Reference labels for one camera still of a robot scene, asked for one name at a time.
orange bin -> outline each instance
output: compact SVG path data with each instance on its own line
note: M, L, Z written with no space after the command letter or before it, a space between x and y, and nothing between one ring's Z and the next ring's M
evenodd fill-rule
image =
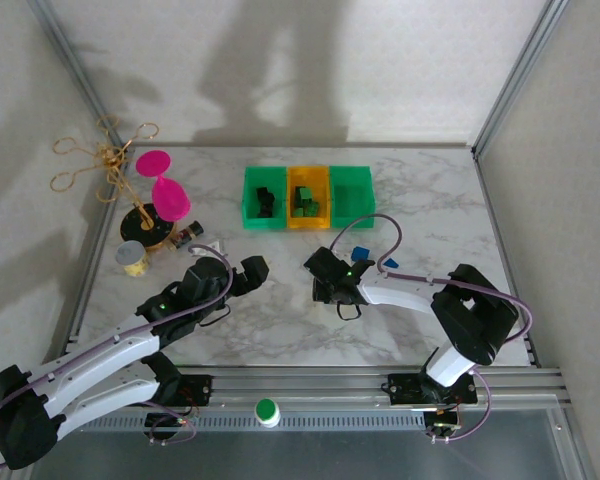
M296 187L311 190L319 203L315 217L294 217ZM329 167L289 167L287 169L287 228L329 228L331 226L331 188Z

marble table surface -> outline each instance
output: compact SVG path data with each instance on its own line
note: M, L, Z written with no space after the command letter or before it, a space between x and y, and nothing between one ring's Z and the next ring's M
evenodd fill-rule
M470 152L467 149L390 148L192 148L161 149L172 157L167 176L187 190L192 210L179 225L198 220L200 241L220 239L228 260L264 255L269 278L257 291L230 300L232 313L164 352L177 365L382 366L421 365L445 339L435 317L391 306L369 306L362 318L344 322L335 307L311 300L311 276L302 268L335 230L253 231L242 227L244 169L249 165L367 165L376 211L394 216L404 240L392 255L400 271L446 276L470 263L508 291L503 265ZM136 158L150 148L139 148ZM149 200L153 181L130 168L129 178ZM107 232L95 283L79 331L79 343L123 321L148 297L181 280L195 262L187 249L151 257L144 277L132 278L115 263L120 221L130 210L121 199ZM395 240L394 227L376 219L371 230L345 235L337 251L362 245L377 259ZM522 340L506 345L496 365L529 365Z

